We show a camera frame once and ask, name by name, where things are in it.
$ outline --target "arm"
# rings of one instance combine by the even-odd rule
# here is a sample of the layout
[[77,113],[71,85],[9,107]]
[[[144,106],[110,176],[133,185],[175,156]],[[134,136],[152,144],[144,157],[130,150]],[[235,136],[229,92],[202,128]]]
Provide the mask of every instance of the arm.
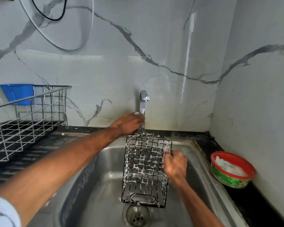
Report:
[[85,167],[100,150],[116,138],[132,133],[143,122],[142,114],[131,113],[108,128],[53,151],[0,186],[0,197],[15,207],[25,227],[54,192]]
[[182,198],[185,207],[196,227],[223,227],[218,218],[208,209],[186,181],[187,158],[172,150],[164,154],[164,170]]

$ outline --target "metal wire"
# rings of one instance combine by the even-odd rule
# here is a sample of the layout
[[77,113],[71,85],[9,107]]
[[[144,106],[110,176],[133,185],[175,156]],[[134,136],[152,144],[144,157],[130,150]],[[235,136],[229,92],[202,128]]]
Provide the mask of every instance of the metal wire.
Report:
[[[34,85],[34,96],[9,102],[0,88],[0,162],[33,144],[56,126],[68,127],[66,90],[71,86]],[[30,105],[16,105],[25,99]]]
[[121,201],[164,208],[168,179],[163,169],[163,146],[172,141],[152,134],[128,136],[125,147]]

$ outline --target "white sleeve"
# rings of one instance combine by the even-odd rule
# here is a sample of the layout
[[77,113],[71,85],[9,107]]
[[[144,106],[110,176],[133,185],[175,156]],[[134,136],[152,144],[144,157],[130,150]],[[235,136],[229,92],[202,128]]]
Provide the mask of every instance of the white sleeve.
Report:
[[21,227],[20,217],[16,209],[4,198],[0,197],[0,227]]

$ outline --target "tap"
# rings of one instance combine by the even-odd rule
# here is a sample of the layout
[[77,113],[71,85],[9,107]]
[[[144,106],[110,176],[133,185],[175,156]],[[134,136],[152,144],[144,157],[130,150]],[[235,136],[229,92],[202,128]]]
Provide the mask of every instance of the tap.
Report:
[[[140,92],[140,113],[145,115],[145,102],[149,100],[149,96],[145,90]],[[139,132],[145,131],[145,123],[138,129]]]

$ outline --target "sink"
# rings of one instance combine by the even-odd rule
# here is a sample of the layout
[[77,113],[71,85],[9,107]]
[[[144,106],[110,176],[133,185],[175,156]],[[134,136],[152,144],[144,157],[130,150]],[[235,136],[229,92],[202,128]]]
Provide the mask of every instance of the sink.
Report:
[[[197,144],[187,139],[172,141],[173,149],[187,156],[187,181],[207,207],[224,226],[247,226],[224,187],[211,176],[209,163]],[[171,183],[165,208],[121,202],[125,142],[125,138],[119,138],[99,152],[57,191],[49,207],[40,209],[29,227],[37,226],[38,219],[42,219],[42,226],[55,227],[193,226]]]

